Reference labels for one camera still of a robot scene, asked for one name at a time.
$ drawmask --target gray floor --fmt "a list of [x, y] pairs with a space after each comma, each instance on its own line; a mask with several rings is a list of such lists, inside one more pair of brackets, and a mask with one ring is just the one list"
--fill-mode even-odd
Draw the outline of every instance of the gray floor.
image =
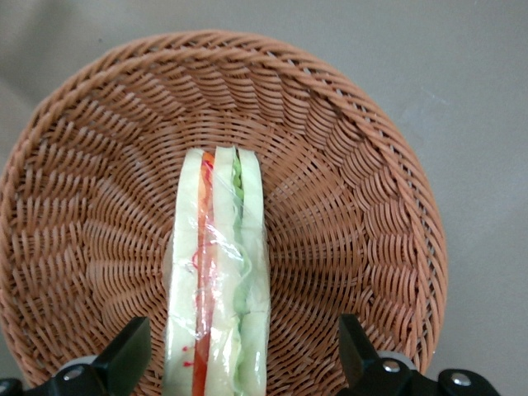
[[[109, 48], [223, 28], [288, 41], [370, 94], [420, 158], [450, 254], [429, 375], [475, 370], [526, 394], [528, 2], [0, 2], [0, 167], [31, 110]], [[17, 368], [0, 342], [0, 377]]]

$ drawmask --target basket weave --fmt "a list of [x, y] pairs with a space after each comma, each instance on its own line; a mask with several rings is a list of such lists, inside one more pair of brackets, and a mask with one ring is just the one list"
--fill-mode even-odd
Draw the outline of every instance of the basket weave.
[[186, 151], [232, 145], [262, 166], [271, 261], [268, 394], [344, 384], [337, 318], [424, 371], [446, 302], [446, 246], [422, 168], [393, 123], [338, 71], [259, 35], [136, 40], [46, 98], [0, 186], [0, 307], [32, 385], [98, 353], [136, 315], [159, 394], [162, 260]]

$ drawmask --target black plastic part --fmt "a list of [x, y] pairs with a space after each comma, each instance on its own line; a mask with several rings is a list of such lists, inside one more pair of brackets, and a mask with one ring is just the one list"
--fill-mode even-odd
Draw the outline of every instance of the black plastic part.
[[339, 318], [339, 359], [348, 385], [353, 388], [364, 371], [380, 357], [355, 315]]
[[[380, 359], [354, 315], [339, 318], [339, 357], [349, 388], [337, 396], [499, 396], [484, 377], [472, 371], [444, 370], [436, 382], [398, 359]], [[455, 373], [465, 375], [470, 384], [457, 384]]]
[[18, 379], [0, 379], [0, 396], [129, 396], [151, 357], [148, 318], [133, 318], [91, 365], [71, 365], [26, 392]]
[[[384, 368], [386, 361], [392, 361], [399, 365], [398, 372], [388, 372]], [[363, 377], [351, 390], [354, 396], [399, 396], [409, 394], [411, 388], [411, 377], [413, 372], [402, 362], [395, 359], [378, 359], [372, 363]]]
[[22, 382], [15, 378], [0, 379], [0, 396], [22, 396]]
[[[463, 374], [471, 382], [468, 386], [458, 385], [453, 375]], [[468, 370], [444, 370], [438, 375], [438, 386], [446, 396], [499, 396], [497, 390], [482, 375]]]
[[[73, 370], [82, 373], [72, 379], [65, 379], [65, 375]], [[72, 365], [61, 370], [55, 377], [37, 388], [26, 391], [25, 396], [109, 396], [101, 379], [90, 365]]]
[[129, 396], [149, 365], [151, 354], [149, 319], [133, 318], [92, 367], [109, 394]]

